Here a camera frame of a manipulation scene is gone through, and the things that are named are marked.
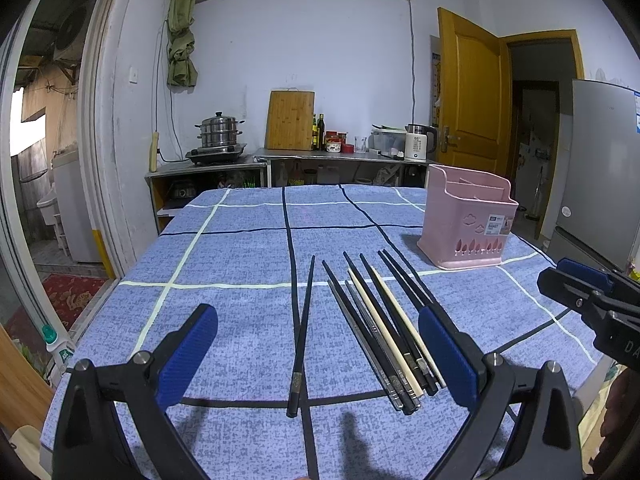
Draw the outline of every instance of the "air conditioner outdoor unit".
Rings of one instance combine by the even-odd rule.
[[[95,2],[96,0],[88,0],[66,17],[56,36],[55,51],[53,53],[54,61],[69,65],[80,63],[84,40],[89,29],[89,20],[91,20],[91,15],[94,12]]]

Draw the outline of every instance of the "ceiling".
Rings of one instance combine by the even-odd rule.
[[[36,75],[32,66],[47,64],[53,44],[66,17],[87,0],[41,0],[22,48],[22,59],[15,79],[15,87],[30,83]]]

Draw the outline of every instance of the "pot lid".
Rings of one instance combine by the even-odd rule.
[[[236,122],[236,118],[223,115],[222,112],[216,112],[215,117],[204,119],[204,121],[202,121],[202,124],[226,124],[228,121]]]

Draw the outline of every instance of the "green bottle cap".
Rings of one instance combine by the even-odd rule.
[[[44,325],[42,327],[42,335],[44,336],[44,342],[48,345],[53,343],[58,338],[58,334],[56,334],[56,331],[53,330],[53,327],[49,325]]]

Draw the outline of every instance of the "white basin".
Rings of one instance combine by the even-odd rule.
[[[53,184],[51,191],[38,200],[38,208],[42,213],[46,225],[56,224],[54,215],[60,214],[60,210],[58,209],[58,196],[56,195],[56,184]]]

